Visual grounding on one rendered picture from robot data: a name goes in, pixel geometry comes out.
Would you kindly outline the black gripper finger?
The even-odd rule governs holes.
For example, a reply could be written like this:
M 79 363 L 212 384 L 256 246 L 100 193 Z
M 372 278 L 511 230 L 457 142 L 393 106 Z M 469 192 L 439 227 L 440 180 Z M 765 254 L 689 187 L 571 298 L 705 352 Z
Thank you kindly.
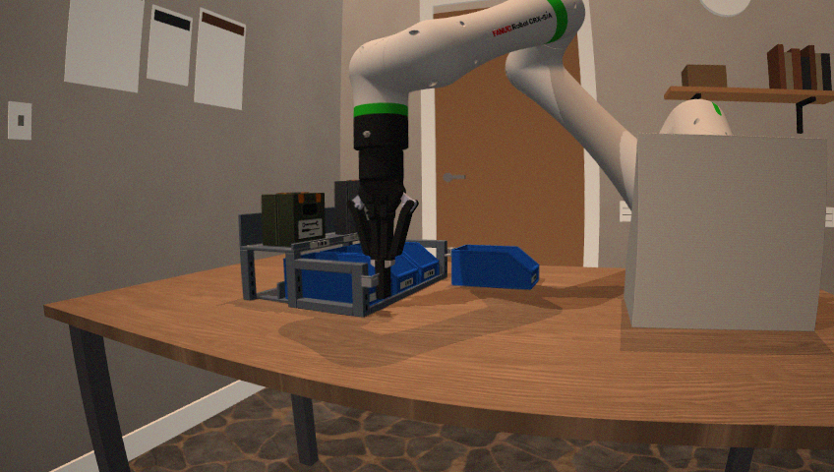
M 379 259 L 380 269 L 380 299 L 391 296 L 390 267 L 395 264 L 395 257 L 402 254 L 407 232 L 409 229 L 412 213 L 419 205 L 417 200 L 412 200 L 404 192 L 401 197 L 401 211 L 396 224 L 394 236 L 393 225 L 395 211 L 387 213 L 388 194 L 380 194 L 380 219 L 381 219 L 381 250 Z
M 371 265 L 375 267 L 375 274 L 377 274 L 380 273 L 378 257 L 380 256 L 381 246 L 381 219 L 380 214 L 376 213 L 375 195 L 373 193 L 366 195 L 366 202 L 370 227 L 366 212 L 363 209 L 364 205 L 359 196 L 352 201 L 348 201 L 346 205 L 353 215 L 363 254 L 371 257 Z

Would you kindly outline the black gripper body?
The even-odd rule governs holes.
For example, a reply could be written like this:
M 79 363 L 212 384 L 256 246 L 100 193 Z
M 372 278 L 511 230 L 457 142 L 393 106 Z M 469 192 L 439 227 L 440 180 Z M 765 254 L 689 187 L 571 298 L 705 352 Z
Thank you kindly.
M 401 149 L 367 149 L 359 151 L 358 196 L 368 209 L 366 194 L 375 195 L 376 213 L 380 213 L 380 194 L 388 194 L 387 213 L 396 211 L 401 203 L 403 192 L 403 150 Z M 363 180 L 383 180 L 362 182 Z

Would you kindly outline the blue bin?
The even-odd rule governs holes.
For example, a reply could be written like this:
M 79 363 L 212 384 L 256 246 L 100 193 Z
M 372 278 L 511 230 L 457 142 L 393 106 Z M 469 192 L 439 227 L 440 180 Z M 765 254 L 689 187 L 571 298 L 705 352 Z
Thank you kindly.
M 538 281 L 539 264 L 518 246 L 464 245 L 451 250 L 451 285 L 531 290 Z
M 326 261 L 368 263 L 369 276 L 375 274 L 375 268 L 370 263 L 370 257 L 353 254 L 314 252 L 301 255 L 302 259 L 318 259 Z M 283 259 L 285 298 L 288 299 L 286 286 L 286 261 Z M 302 270 L 302 290 L 304 298 L 337 301 L 352 304 L 352 274 Z M 384 299 L 376 299 L 376 286 L 369 287 L 370 306 Z
M 437 259 L 418 242 L 405 242 L 402 254 L 419 268 L 419 284 L 437 276 Z
M 320 251 L 320 253 L 363 255 L 359 246 L 344 246 Z M 416 286 L 416 266 L 403 254 L 395 257 L 395 264 L 390 267 L 390 276 L 392 277 L 392 295 Z

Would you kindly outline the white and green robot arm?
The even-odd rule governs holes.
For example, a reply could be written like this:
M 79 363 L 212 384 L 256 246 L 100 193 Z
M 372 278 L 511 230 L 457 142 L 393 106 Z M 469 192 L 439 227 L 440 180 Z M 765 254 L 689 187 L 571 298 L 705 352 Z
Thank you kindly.
M 637 138 L 563 64 L 584 19 L 582 0 L 508 0 L 363 44 L 349 64 L 354 149 L 408 149 L 410 92 L 446 87 L 509 53 L 510 83 L 573 135 L 631 210 Z M 678 105 L 660 133 L 733 136 L 722 109 L 704 99 Z

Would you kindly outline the grey metal shelf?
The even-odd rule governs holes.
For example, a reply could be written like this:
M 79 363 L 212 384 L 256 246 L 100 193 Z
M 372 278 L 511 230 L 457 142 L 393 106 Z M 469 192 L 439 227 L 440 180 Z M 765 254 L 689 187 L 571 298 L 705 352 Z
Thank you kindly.
M 300 252 L 339 244 L 344 247 L 359 241 L 357 233 L 335 234 L 334 206 L 325 207 L 325 214 L 326 238 L 294 243 L 291 247 L 263 246 L 262 213 L 238 214 L 244 300 L 262 299 L 287 303 L 291 308 L 365 318 L 447 277 L 447 257 L 451 257 L 451 250 L 455 247 L 447 247 L 447 240 L 406 239 L 405 242 L 418 242 L 424 248 L 436 248 L 439 275 L 370 306 L 369 287 L 379 285 L 379 273 L 369 276 L 368 263 L 301 259 Z M 254 251 L 285 253 L 288 299 L 285 298 L 284 281 L 277 282 L 275 288 L 257 293 Z M 352 273 L 353 304 L 304 298 L 301 269 Z

